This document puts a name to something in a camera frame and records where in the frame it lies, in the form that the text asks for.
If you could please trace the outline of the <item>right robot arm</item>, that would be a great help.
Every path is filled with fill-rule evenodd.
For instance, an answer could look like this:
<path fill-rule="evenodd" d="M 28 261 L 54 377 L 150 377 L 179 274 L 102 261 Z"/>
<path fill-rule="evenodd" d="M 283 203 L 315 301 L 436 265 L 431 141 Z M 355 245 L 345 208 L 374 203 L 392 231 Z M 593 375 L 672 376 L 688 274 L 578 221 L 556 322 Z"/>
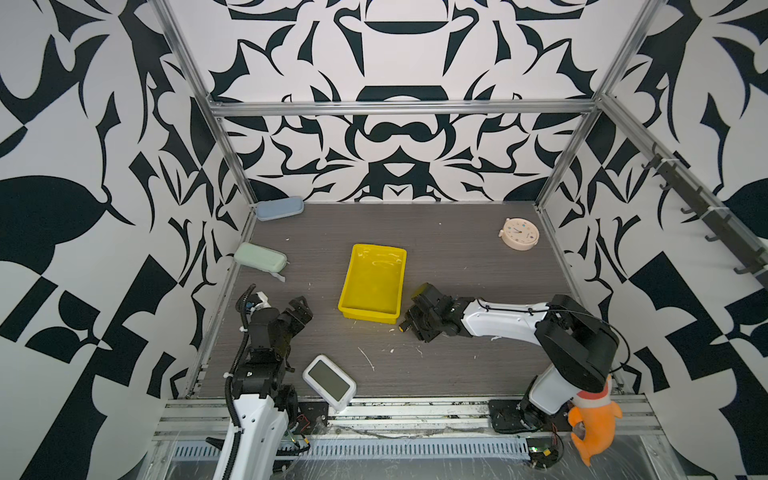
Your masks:
<path fill-rule="evenodd" d="M 422 342 L 437 337 L 500 337 L 542 349 L 550 364 L 534 377 L 520 401 L 489 403 L 495 432 L 518 434 L 548 428 L 570 404 L 572 426 L 595 425 L 588 417 L 605 407 L 620 416 L 611 400 L 612 366 L 619 336 L 567 295 L 531 305 L 493 303 L 476 297 L 452 297 L 430 283 L 411 297 L 412 306 L 399 325 Z"/>

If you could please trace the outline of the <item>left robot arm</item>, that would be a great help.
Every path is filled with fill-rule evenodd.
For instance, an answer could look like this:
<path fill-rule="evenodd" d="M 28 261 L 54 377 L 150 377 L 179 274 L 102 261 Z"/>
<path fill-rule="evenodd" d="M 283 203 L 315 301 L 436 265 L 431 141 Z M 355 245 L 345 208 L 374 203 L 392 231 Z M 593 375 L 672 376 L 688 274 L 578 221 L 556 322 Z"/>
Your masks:
<path fill-rule="evenodd" d="M 279 310 L 254 284 L 238 298 L 235 310 L 242 338 L 224 374 L 229 425 L 225 438 L 207 442 L 220 450 L 216 479 L 268 479 L 310 450 L 308 439 L 294 437 L 300 407 L 295 388 L 284 377 L 294 371 L 291 341 L 313 312 L 303 296 Z"/>

